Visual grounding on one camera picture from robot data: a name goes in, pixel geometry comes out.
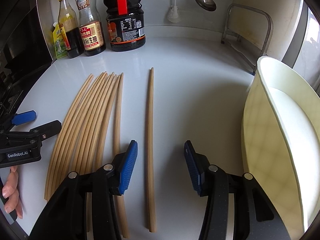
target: metal ladle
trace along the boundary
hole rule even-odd
[[[207,11],[213,12],[217,9],[216,3],[213,0],[196,0],[196,2]]]

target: dish brush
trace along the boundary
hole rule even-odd
[[[178,23],[181,21],[180,12],[177,6],[177,0],[173,0],[173,5],[168,11],[168,21],[172,23]]]

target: fingernail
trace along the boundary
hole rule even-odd
[[[8,191],[7,189],[4,189],[4,190],[2,191],[2,195],[3,195],[4,198],[9,197],[9,191]]]
[[[4,209],[6,211],[7,214],[9,214],[10,212],[12,212],[12,209],[10,207],[7,207]]]

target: soy sauce bottle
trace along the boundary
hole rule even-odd
[[[107,6],[106,18],[111,49],[128,51],[146,43],[144,33],[144,12],[141,0],[103,0]]]
[[[106,49],[97,0],[76,0],[79,10],[79,25],[85,54],[97,55]]]
[[[84,46],[78,27],[76,12],[72,9],[68,0],[59,0],[59,2],[58,23],[68,56],[70,58],[78,57],[84,53]]]

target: blue gripper pad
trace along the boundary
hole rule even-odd
[[[138,143],[132,140],[129,144],[127,152],[125,153],[125,159],[121,165],[120,170],[120,184],[119,193],[122,195],[129,186],[131,175],[133,172],[134,164],[138,156]]]
[[[36,119],[36,112],[32,110],[32,111],[15,115],[12,118],[11,123],[14,125],[19,125],[19,124],[33,121],[35,119]]]
[[[184,157],[186,159],[189,175],[191,178],[193,189],[200,195],[202,190],[201,174],[196,163],[196,152],[190,141],[184,144]]]

